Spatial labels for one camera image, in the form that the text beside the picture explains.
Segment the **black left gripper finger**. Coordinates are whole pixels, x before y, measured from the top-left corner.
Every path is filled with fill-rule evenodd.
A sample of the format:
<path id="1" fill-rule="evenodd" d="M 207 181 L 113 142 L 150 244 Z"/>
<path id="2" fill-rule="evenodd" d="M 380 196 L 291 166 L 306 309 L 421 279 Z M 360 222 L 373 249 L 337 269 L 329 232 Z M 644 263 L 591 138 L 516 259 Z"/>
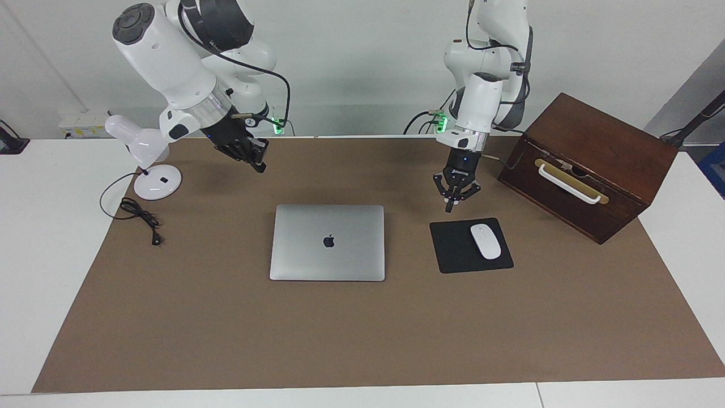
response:
<path id="1" fill-rule="evenodd" d="M 445 184 L 443 184 L 443 173 L 433 174 L 433 183 L 437 187 L 440 196 L 443 197 L 443 201 L 446 203 L 445 212 L 451 213 L 454 207 L 454 197 L 451 194 L 453 191 L 445 188 Z"/>
<path id="2" fill-rule="evenodd" d="M 453 202 L 463 202 L 472 197 L 474 194 L 481 191 L 481 185 L 477 181 L 466 186 L 454 186 L 453 189 Z"/>

